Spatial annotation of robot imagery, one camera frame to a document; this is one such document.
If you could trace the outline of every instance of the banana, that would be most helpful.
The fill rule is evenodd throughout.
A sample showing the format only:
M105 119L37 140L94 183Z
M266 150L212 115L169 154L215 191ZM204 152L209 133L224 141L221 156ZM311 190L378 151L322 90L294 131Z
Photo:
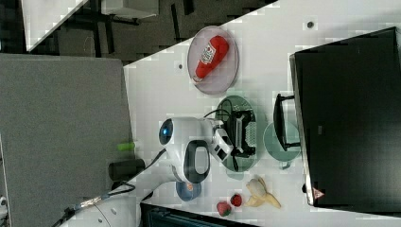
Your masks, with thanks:
M265 201L262 201L260 199L258 199L257 197L251 196L250 199L245 202L245 206L251 206L251 207L258 207L260 205L262 205L263 203L265 203Z
M265 181L262 178L251 179L247 183L247 188L252 196L245 203L245 206L257 207L265 202L270 203L276 208L281 208L280 202L268 192Z

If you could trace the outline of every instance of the floor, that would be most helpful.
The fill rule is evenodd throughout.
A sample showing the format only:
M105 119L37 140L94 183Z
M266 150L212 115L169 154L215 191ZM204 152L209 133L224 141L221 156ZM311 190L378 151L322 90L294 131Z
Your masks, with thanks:
M275 0L160 0L158 16L139 20L138 25L112 23L113 53L108 53L105 24L98 23L101 57L124 64L138 61L193 37L206 26L220 26L271 2ZM193 7L189 12L184 7L188 3ZM93 31L75 29L66 22L32 53L94 57L94 43Z

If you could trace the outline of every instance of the pink plate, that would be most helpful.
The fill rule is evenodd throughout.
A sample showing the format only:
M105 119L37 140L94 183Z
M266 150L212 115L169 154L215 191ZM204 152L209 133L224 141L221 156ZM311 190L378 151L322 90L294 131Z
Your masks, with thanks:
M229 50L223 61L201 82L196 83L192 78L201 58L204 47L215 36L221 36L229 44ZM189 46L187 57L188 73L194 85L207 95L215 95L227 91L235 79L238 69L238 50L234 38L218 26L207 26L200 30Z

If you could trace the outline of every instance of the green object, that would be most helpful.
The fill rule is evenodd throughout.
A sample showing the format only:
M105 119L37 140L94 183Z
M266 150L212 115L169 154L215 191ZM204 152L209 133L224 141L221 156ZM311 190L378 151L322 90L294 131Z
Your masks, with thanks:
M299 132L294 125L286 121L286 135L288 143L296 143L300 141ZM263 142L265 144L268 153L280 162L280 169L286 169L291 166L292 160L294 160L301 153L300 147L288 148L284 151L278 141L277 135L274 129L274 123L269 124L266 127L263 135Z
M125 144L119 144L119 145L117 145L117 148L120 151L133 150L133 149L135 149L135 144L133 142L125 143Z

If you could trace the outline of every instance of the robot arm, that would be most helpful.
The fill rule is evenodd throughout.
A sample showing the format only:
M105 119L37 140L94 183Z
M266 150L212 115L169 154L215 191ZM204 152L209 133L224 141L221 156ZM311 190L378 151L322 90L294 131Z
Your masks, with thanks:
M159 140L165 149L144 171L114 191L76 205L61 227L137 227L139 204L148 194L167 182L202 182L209 173L209 154L222 162L233 150L225 130L207 118L168 119Z

